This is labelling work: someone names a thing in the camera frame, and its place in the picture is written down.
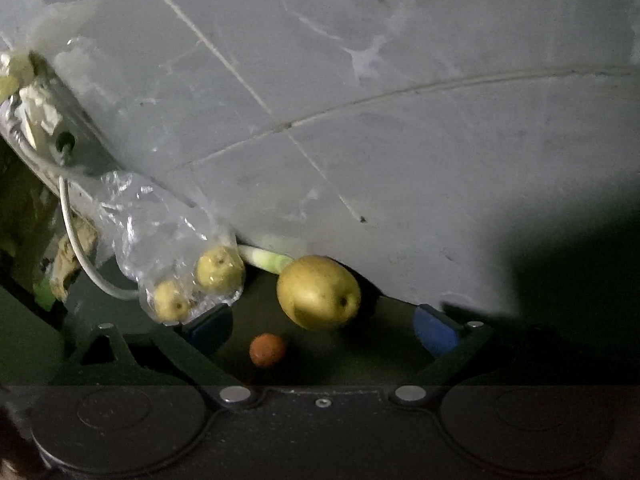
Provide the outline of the small orange tangerine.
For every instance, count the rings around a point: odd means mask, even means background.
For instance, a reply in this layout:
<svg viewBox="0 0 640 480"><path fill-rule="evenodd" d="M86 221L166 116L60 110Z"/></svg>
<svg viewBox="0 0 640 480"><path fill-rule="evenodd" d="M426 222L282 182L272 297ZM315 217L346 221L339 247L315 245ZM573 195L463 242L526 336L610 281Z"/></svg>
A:
<svg viewBox="0 0 640 480"><path fill-rule="evenodd" d="M258 367L273 366L283 358L285 342L278 335L264 333L252 340L248 353L254 365Z"/></svg>

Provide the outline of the yellow-green pear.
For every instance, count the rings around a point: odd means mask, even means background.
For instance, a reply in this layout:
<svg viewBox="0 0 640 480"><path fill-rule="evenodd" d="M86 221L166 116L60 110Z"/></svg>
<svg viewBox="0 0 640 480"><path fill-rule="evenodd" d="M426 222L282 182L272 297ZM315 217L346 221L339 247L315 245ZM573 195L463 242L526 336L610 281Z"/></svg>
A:
<svg viewBox="0 0 640 480"><path fill-rule="evenodd" d="M309 255L288 264L277 280L282 311L305 330L334 330L360 307L356 278L328 257Z"/></svg>

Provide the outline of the left pear in bag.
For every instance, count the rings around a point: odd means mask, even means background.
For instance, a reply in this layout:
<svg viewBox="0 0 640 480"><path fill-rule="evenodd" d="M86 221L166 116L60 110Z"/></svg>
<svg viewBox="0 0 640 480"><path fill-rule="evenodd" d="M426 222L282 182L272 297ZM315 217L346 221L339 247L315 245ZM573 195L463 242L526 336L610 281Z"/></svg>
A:
<svg viewBox="0 0 640 480"><path fill-rule="evenodd" d="M179 282L166 280L155 286L152 306L160 322L182 322L188 317L192 302Z"/></svg>

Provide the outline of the pear in bag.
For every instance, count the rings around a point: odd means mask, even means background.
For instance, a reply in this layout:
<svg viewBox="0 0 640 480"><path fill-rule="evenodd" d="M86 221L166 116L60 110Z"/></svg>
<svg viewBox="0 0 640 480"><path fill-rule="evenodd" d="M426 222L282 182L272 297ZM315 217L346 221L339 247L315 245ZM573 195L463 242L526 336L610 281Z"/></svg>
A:
<svg viewBox="0 0 640 480"><path fill-rule="evenodd" d="M203 252L195 263L196 284L206 292L232 295L244 281L244 263L234 247L218 245Z"/></svg>
<svg viewBox="0 0 640 480"><path fill-rule="evenodd" d="M188 317L192 302L179 282L166 280L155 286L152 306L160 322L182 322Z"/></svg>

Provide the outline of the right pear in bag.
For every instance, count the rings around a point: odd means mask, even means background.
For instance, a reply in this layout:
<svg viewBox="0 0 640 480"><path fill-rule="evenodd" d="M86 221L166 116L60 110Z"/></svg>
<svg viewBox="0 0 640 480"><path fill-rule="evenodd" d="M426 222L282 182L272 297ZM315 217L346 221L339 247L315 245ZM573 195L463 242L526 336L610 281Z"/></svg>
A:
<svg viewBox="0 0 640 480"><path fill-rule="evenodd" d="M234 247L218 245L203 252L195 263L196 284L206 292L232 295L244 281L244 263Z"/></svg>

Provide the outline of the clear plastic bag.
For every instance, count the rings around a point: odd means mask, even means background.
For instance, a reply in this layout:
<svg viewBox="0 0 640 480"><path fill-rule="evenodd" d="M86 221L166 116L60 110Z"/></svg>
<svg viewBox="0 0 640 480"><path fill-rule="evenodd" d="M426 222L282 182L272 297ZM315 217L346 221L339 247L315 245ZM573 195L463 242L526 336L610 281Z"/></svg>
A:
<svg viewBox="0 0 640 480"><path fill-rule="evenodd" d="M154 322L186 324L218 306L230 307L235 294L206 292L194 278L195 263L218 245L238 250L235 232L213 206L187 202L159 184L134 172L115 170L100 179L96 225L120 272L136 283L143 310ZM166 280L181 284L192 302L182 322L160 322L152 306L155 286Z"/></svg>

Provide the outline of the green onion stalk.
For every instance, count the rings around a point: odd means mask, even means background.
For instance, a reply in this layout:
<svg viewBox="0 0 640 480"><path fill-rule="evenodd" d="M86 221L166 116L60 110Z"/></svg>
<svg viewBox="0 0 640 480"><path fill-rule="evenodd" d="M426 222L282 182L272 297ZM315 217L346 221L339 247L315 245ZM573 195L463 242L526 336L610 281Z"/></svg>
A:
<svg viewBox="0 0 640 480"><path fill-rule="evenodd" d="M287 255L248 245L239 245L238 252L242 260L250 266L277 275L294 261Z"/></svg>

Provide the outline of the beige crumpled cloth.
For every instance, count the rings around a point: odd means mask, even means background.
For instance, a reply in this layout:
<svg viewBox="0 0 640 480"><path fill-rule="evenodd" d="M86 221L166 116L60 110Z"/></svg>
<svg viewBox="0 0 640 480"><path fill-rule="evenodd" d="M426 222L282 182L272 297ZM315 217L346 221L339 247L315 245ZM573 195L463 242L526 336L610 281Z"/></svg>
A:
<svg viewBox="0 0 640 480"><path fill-rule="evenodd" d="M89 257L96 248L98 232L84 218L74 217L73 228L80 241L85 255ZM76 280L81 271L81 265L74 253L70 238L64 234L58 241L56 253L52 263L49 278L51 292L56 300L65 302L70 292L70 285Z"/></svg>

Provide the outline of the white rag on pipe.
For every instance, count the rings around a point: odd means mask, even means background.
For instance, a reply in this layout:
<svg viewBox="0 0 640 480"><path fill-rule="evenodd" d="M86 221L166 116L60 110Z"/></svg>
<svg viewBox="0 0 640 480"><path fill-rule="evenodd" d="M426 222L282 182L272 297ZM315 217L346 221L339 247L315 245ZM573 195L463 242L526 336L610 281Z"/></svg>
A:
<svg viewBox="0 0 640 480"><path fill-rule="evenodd" d="M64 119L56 108L47 79L38 77L26 51L1 52L1 102L9 101L9 121L39 154L49 151L63 132Z"/></svg>

